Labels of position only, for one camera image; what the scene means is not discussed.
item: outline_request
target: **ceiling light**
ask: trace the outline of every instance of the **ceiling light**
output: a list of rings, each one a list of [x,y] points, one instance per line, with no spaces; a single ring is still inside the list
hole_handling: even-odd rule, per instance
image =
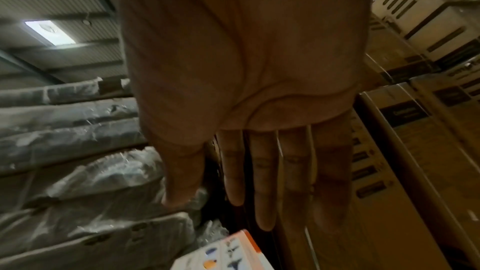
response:
[[[25,24],[54,46],[75,44],[75,41],[51,20],[26,21]]]

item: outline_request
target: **finger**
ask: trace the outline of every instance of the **finger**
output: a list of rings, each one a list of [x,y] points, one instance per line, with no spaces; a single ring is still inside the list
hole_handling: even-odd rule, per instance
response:
[[[253,164],[253,186],[255,188],[255,218],[258,226],[270,231],[277,218],[277,173],[279,149],[275,132],[248,134],[251,161]]]
[[[202,183],[205,169],[204,145],[178,145],[164,141],[144,124],[141,130],[164,163],[165,195],[161,203],[167,207],[187,203]]]
[[[245,200],[245,148],[242,131],[220,130],[216,138],[220,148],[226,195],[232,205],[241,206]]]
[[[353,148],[350,115],[348,111],[311,127],[317,161],[313,215],[327,233],[340,228],[351,199]]]
[[[301,232],[307,222],[310,201],[311,150],[306,127],[278,131],[285,192],[283,222],[286,229]]]

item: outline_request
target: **fluorescent light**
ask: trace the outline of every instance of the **fluorescent light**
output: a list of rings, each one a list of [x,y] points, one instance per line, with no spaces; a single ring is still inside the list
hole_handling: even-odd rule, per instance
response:
[[[25,21],[25,24],[54,46],[75,44],[75,41],[51,20]]]

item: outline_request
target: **ceiling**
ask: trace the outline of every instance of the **ceiling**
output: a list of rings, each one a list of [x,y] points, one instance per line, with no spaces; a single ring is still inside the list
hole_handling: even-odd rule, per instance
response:
[[[116,0],[0,0],[0,90],[125,75],[115,7]],[[38,20],[76,43],[53,45],[25,24]]]

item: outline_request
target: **hand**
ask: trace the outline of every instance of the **hand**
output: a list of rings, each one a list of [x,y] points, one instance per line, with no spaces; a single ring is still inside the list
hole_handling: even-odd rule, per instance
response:
[[[163,203],[199,187],[202,145],[217,134],[231,203],[244,202],[246,130],[260,228],[276,218],[279,145],[284,220],[305,225],[311,125],[318,159],[313,213],[339,228],[350,193],[350,109],[369,0],[119,0],[125,59],[142,130],[166,166]]]

